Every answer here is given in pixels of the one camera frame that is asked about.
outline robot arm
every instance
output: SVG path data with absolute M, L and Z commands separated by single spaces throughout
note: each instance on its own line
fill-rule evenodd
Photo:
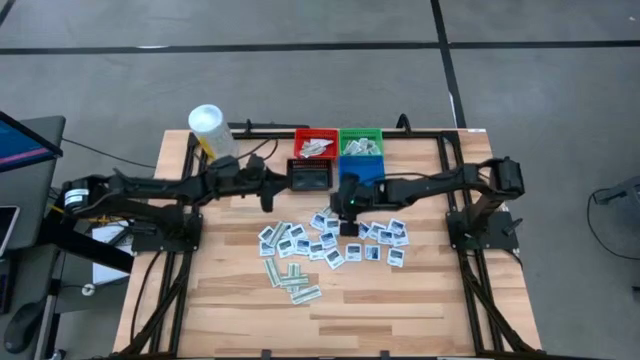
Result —
M 71 217 L 108 214 L 169 223 L 182 222 L 178 206 L 159 208 L 134 199 L 175 199 L 183 205 L 205 205 L 222 197 L 256 194 L 262 210 L 271 212 L 273 197 L 285 188 L 286 176 L 272 172 L 261 157 L 253 154 L 244 169 L 237 159 L 227 156 L 183 180 L 132 178 L 116 170 L 113 176 L 93 175 L 62 186 L 64 210 Z
M 481 170 L 490 169 L 489 183 L 482 179 Z M 476 190 L 482 198 L 465 209 L 469 227 L 477 227 L 505 200 L 524 194 L 520 164 L 509 159 L 490 159 L 480 164 L 463 164 L 455 169 L 415 180 L 381 179 L 371 185 L 362 184 L 354 174 L 346 174 L 338 192 L 331 194 L 331 210 L 338 214 L 341 234 L 355 236 L 358 214 L 371 211 L 397 211 L 422 198 L 456 190 Z

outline plastic bin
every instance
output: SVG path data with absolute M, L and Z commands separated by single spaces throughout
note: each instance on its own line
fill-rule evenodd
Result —
M 287 181 L 291 191 L 329 190 L 333 171 L 329 159 L 288 159 Z
M 293 143 L 293 156 L 299 159 L 303 159 L 304 156 L 300 155 L 302 144 L 310 139 L 327 139 L 332 140 L 333 143 L 327 146 L 327 150 L 315 156 L 310 156 L 309 159 L 331 159 L 335 160 L 338 155 L 338 130 L 336 129 L 296 129 L 295 140 Z
M 340 179 L 345 173 L 360 176 L 360 181 L 384 176 L 384 157 L 379 155 L 349 156 L 338 158 L 338 174 Z
M 384 155 L 384 146 L 382 141 L 382 130 L 380 129 L 340 129 L 340 155 L 343 155 L 344 149 L 350 140 L 360 140 L 367 138 L 376 142 L 378 149 Z M 372 155 L 351 155 L 351 156 L 372 156 Z

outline monitor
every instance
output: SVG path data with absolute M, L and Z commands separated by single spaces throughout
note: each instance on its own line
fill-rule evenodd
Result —
M 0 111 L 0 172 L 61 156 L 59 147 Z

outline wooden table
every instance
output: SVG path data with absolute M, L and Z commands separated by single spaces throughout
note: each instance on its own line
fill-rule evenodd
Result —
M 459 133 L 465 162 L 481 162 L 492 156 L 485 132 Z M 165 133 L 157 178 L 180 178 L 188 134 L 184 130 Z M 240 152 L 260 141 L 241 141 Z M 292 147 L 293 140 L 280 140 L 268 166 L 286 173 Z M 267 144 L 258 154 L 266 155 L 271 149 Z M 384 150 L 388 173 L 440 172 L 434 140 L 385 140 Z M 326 192 L 286 190 L 276 196 L 270 214 L 261 211 L 259 198 L 254 196 L 224 198 L 202 208 L 204 232 L 193 257 L 179 356 L 257 357 L 262 349 L 271 349 L 274 356 L 379 356 L 380 350 L 398 356 L 473 354 L 457 256 L 449 247 L 444 220 L 448 209 L 444 195 L 420 200 L 396 213 L 359 216 L 363 221 L 387 223 L 396 217 L 407 223 L 411 244 L 405 248 L 403 268 L 387 265 L 386 251 L 382 251 L 380 262 L 345 263 L 335 271 L 324 261 L 310 262 L 300 256 L 278 258 L 281 272 L 286 272 L 290 262 L 300 263 L 312 284 L 320 285 L 323 296 L 296 306 L 285 290 L 271 287 L 258 255 L 258 232 L 283 220 L 305 224 L 309 236 L 315 239 L 318 232 L 308 223 L 328 201 Z M 362 242 L 342 237 L 341 252 L 344 254 L 345 244 L 355 241 Z M 525 341 L 539 347 L 519 265 L 503 251 L 485 254 L 496 305 Z M 152 256 L 136 257 L 114 351 L 129 343 L 133 307 Z M 151 272 L 136 332 L 156 306 L 163 263 L 164 255 Z M 180 261 L 176 263 L 174 273 Z M 485 347 L 490 348 L 486 315 L 482 306 L 478 308 Z M 172 311 L 166 317 L 161 350 L 167 349 Z

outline gray floor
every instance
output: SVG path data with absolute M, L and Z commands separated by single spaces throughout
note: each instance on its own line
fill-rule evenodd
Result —
M 640 3 L 441 1 L 450 41 L 640 39 Z M 18 0 L 0 47 L 434 41 L 429 1 Z M 636 359 L 640 263 L 612 257 L 588 232 L 591 191 L 638 175 L 639 48 L 455 50 L 469 127 L 523 165 L 527 194 L 510 204 L 543 346 L 556 354 Z M 0 108 L 62 114 L 65 136 L 153 163 L 162 132 L 216 103 L 233 121 L 321 126 L 451 127 L 438 50 L 252 54 L 0 56 Z M 124 165 L 65 145 L 54 182 Z M 616 251 L 640 256 L 624 203 L 593 211 Z M 63 317 L 72 359 L 105 355 L 116 306 Z M 78 331 L 92 328 L 94 331 Z M 83 341 L 72 341 L 75 335 Z

